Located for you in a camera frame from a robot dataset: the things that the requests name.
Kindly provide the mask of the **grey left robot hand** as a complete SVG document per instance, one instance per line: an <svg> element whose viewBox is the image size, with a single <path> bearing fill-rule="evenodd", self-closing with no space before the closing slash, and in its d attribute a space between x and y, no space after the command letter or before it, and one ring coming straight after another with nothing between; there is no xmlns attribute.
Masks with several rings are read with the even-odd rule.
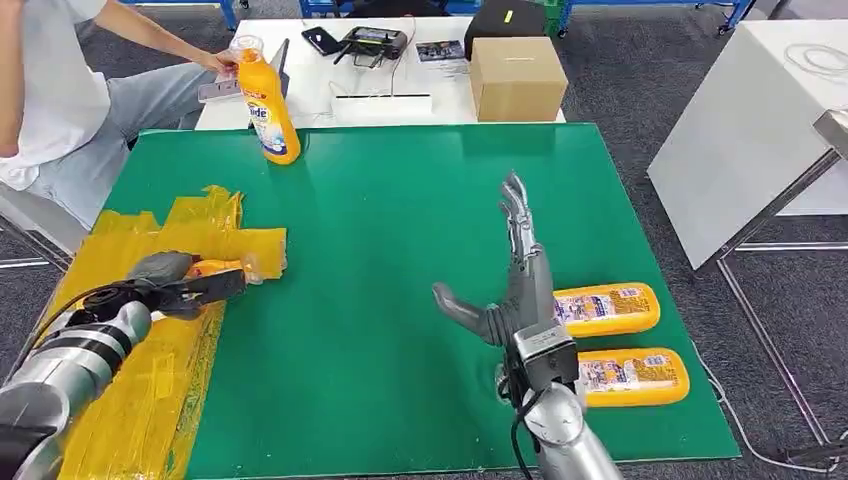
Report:
<svg viewBox="0 0 848 480"><path fill-rule="evenodd" d="M203 260L198 255L167 251L140 260L126 280L151 312L193 320L206 305L243 293L248 273L238 260Z"/></svg>

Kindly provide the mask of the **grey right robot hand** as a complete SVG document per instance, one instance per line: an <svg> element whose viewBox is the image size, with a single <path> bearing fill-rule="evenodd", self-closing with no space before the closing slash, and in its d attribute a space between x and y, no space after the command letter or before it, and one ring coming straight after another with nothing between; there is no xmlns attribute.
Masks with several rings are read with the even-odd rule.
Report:
<svg viewBox="0 0 848 480"><path fill-rule="evenodd" d="M504 297L484 308L457 298L443 283L432 293L442 313L485 343L507 347L513 335L533 325L554 324L552 275L545 249L535 236L522 180L510 172L501 184L500 209L506 220L510 261Z"/></svg>

